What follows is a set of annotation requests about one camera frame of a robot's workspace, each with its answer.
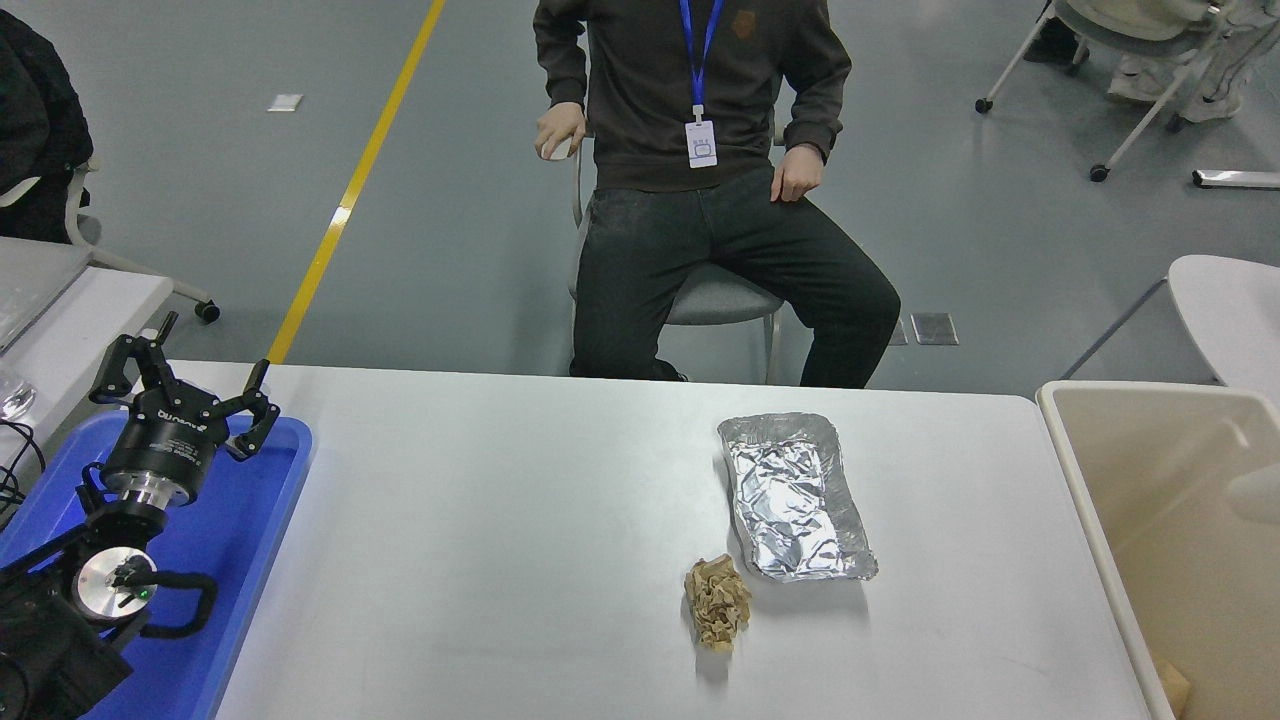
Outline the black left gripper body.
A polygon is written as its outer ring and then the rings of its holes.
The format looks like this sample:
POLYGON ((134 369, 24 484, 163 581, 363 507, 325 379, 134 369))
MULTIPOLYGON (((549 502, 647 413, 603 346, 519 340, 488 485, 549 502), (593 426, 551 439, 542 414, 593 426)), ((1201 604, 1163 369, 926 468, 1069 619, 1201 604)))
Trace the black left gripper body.
POLYGON ((219 398, 180 384, 177 401, 161 388, 145 389, 131 404, 119 439, 102 464, 102 483, 120 486, 146 473, 179 486, 205 483, 212 459, 229 437, 227 419, 214 413, 219 398))

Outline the lanyard person's right hand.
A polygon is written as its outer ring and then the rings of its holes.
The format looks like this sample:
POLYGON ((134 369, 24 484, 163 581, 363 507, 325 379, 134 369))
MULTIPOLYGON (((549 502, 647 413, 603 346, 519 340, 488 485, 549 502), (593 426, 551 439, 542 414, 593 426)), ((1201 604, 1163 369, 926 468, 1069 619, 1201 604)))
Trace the lanyard person's right hand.
POLYGON ((561 161, 580 150, 588 123, 581 102, 556 102, 538 119, 534 150, 544 161, 561 161))

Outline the lanyard person's left hand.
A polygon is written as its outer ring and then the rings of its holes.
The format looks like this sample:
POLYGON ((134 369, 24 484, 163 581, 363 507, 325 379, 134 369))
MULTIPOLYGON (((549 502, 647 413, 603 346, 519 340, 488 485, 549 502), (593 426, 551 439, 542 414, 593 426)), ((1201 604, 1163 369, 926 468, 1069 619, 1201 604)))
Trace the lanyard person's left hand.
POLYGON ((790 147, 774 169, 771 184, 772 202, 797 202, 824 179, 826 156, 813 143, 790 147))

